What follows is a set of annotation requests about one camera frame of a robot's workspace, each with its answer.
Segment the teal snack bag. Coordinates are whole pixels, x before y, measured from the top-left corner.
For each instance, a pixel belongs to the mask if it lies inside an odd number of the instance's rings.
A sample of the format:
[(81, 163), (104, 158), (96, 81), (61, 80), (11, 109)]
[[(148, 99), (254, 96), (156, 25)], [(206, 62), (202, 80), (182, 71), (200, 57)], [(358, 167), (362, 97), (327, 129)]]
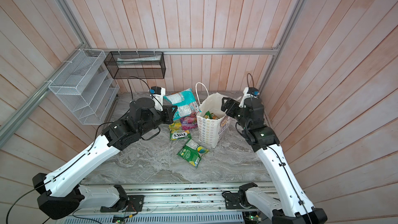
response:
[(173, 118), (174, 121), (192, 114), (196, 115), (197, 112), (199, 112), (199, 106), (191, 88), (171, 95), (166, 95), (163, 98), (172, 105), (177, 106), (177, 111)]

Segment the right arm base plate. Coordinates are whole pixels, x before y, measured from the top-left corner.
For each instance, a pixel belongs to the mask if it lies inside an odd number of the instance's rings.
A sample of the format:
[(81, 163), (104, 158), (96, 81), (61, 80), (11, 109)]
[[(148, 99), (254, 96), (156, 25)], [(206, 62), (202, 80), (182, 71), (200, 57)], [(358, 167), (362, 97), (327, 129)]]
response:
[(224, 198), (226, 209), (246, 209), (251, 208), (250, 205), (245, 205), (239, 196), (239, 193), (232, 193), (230, 191), (224, 191), (222, 194)]

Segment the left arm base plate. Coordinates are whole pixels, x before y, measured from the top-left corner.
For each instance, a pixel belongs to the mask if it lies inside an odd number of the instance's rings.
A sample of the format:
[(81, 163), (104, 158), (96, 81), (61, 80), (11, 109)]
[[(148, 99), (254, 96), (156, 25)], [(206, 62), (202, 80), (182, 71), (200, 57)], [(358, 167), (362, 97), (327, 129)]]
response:
[(112, 207), (102, 206), (101, 213), (115, 213), (115, 212), (141, 212), (144, 204), (144, 195), (130, 195), (127, 199), (119, 200)]

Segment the orange white snack bag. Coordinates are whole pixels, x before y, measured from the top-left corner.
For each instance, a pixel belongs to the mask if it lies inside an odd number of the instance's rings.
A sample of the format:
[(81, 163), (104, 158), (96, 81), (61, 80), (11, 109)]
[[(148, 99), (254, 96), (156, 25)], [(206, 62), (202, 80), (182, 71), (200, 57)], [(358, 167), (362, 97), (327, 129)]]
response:
[(205, 119), (212, 119), (212, 120), (217, 120), (220, 119), (215, 113), (211, 113), (210, 111), (207, 111), (204, 115)]

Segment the green spring tea candy bag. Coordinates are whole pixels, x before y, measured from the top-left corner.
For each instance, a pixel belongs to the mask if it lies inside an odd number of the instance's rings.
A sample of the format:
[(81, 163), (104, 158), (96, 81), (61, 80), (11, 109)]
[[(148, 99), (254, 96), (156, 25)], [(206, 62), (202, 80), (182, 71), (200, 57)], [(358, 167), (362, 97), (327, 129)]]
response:
[(201, 146), (193, 139), (189, 139), (177, 155), (197, 168), (202, 157), (208, 152), (209, 149)]

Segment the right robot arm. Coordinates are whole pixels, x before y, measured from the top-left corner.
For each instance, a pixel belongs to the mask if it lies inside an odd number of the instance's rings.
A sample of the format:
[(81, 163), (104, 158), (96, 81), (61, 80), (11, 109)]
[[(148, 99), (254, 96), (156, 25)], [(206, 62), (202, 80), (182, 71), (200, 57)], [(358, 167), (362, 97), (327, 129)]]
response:
[(236, 119), (241, 135), (266, 167), (279, 199), (264, 193), (255, 183), (240, 186), (240, 204), (254, 206), (273, 224), (324, 224), (327, 215), (316, 208), (300, 187), (285, 158), (279, 139), (265, 124), (264, 106), (259, 98), (248, 97), (243, 103), (222, 99), (221, 110)]

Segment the white printed paper bag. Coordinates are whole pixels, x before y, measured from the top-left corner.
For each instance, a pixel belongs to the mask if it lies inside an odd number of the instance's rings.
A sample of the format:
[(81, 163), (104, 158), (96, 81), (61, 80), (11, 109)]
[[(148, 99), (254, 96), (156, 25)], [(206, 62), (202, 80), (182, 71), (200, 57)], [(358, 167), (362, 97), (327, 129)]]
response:
[[(203, 86), (207, 93), (206, 99), (200, 101), (198, 92), (196, 92), (199, 103), (199, 112), (197, 113), (199, 141), (208, 147), (215, 148), (230, 124), (230, 118), (221, 110), (222, 98), (225, 95), (218, 92), (209, 94), (206, 86), (200, 82), (196, 83), (196, 90), (199, 85)], [(205, 119), (204, 115), (207, 111), (215, 113), (220, 119)]]

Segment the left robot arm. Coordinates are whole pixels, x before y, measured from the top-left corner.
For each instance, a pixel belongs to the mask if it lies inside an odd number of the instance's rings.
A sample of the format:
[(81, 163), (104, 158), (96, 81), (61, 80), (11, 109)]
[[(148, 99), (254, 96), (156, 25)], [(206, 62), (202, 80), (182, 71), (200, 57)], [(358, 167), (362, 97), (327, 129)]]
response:
[(100, 207), (106, 212), (127, 209), (129, 197), (121, 185), (89, 187), (80, 182), (104, 161), (143, 140), (146, 133), (162, 124), (172, 124), (177, 109), (176, 105), (162, 106), (147, 97), (131, 101), (129, 111), (104, 128), (77, 156), (51, 173), (33, 177), (39, 209), (54, 220), (79, 208)]

